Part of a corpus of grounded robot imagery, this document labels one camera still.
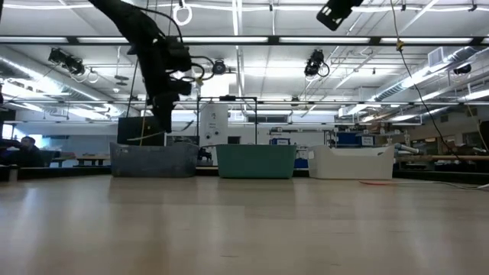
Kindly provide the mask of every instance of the person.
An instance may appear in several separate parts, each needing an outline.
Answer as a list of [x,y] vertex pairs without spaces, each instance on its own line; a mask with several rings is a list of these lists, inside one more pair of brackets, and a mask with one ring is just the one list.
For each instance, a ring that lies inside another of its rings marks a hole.
[[19,150],[12,151],[9,155],[5,156],[1,164],[15,164],[20,167],[44,167],[43,157],[35,144],[36,140],[32,137],[23,137],[19,144],[14,145]]

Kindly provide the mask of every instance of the white bin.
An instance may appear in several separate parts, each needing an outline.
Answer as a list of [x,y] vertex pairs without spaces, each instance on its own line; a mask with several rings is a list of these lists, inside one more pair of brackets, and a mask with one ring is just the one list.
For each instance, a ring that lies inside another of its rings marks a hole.
[[309,176],[327,180],[391,180],[394,147],[309,148]]

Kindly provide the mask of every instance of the gray bin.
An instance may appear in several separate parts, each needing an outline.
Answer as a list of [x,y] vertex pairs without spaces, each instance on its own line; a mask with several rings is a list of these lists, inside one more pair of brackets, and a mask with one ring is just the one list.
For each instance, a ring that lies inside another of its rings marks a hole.
[[120,177],[195,176],[199,147],[177,143],[169,147],[110,143],[112,175]]

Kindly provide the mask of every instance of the green bin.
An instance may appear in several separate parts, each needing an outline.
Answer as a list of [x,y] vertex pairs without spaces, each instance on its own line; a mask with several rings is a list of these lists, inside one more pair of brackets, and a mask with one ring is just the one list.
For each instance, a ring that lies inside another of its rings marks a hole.
[[290,179],[296,159],[296,146],[237,145],[217,146],[219,175],[232,179]]

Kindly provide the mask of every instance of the plastic bin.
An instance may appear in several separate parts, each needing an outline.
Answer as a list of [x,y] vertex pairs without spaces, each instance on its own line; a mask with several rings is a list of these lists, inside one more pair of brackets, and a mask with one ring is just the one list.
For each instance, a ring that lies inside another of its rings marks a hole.
[[110,143],[112,175],[120,177],[195,176],[199,147],[177,143],[169,147]]
[[309,176],[321,180],[391,180],[394,147],[309,148]]
[[232,179],[289,179],[293,175],[296,146],[217,146],[219,175]]

